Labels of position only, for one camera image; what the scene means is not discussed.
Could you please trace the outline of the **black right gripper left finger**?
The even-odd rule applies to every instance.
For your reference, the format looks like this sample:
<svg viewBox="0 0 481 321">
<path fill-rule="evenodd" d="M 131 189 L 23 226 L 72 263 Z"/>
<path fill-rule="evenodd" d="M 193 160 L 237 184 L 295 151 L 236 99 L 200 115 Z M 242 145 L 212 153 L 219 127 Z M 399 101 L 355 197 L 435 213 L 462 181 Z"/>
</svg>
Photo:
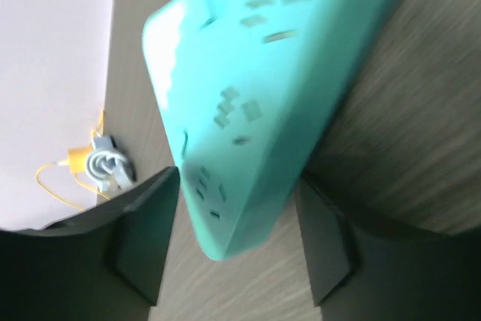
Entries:
<svg viewBox="0 0 481 321">
<path fill-rule="evenodd" d="M 164 168 L 110 201 L 1 233 L 3 320 L 146 320 L 156 306 L 180 175 Z"/>
</svg>

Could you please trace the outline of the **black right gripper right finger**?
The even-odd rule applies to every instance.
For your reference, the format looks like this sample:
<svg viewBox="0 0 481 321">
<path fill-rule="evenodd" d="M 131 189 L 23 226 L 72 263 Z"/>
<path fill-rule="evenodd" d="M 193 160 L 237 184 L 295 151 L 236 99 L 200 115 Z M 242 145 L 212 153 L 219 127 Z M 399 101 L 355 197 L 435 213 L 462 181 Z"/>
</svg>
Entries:
<svg viewBox="0 0 481 321">
<path fill-rule="evenodd" d="M 324 320 L 478 320 L 480 230 L 398 222 L 341 198 L 314 174 L 296 202 L 313 296 Z"/>
</svg>

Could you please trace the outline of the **orange plug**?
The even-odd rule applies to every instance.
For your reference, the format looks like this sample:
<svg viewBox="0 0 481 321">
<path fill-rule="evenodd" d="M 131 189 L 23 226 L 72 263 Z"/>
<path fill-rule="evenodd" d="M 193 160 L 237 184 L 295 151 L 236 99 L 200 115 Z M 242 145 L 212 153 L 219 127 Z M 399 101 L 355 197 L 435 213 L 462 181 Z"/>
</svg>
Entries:
<svg viewBox="0 0 481 321">
<path fill-rule="evenodd" d="M 71 148 L 67 151 L 68 167 L 71 174 L 83 173 L 86 170 L 86 160 L 92 151 L 92 145 Z"/>
</svg>

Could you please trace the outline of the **teal triangular power socket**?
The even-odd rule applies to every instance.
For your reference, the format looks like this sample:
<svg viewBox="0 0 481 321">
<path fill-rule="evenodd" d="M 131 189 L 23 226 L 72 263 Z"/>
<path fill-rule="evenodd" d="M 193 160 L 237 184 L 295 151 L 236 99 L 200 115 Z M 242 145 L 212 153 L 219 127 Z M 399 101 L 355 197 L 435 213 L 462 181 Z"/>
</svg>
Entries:
<svg viewBox="0 0 481 321">
<path fill-rule="evenodd" d="M 171 0 L 142 50 L 197 241 L 262 244 L 396 0 Z"/>
</svg>

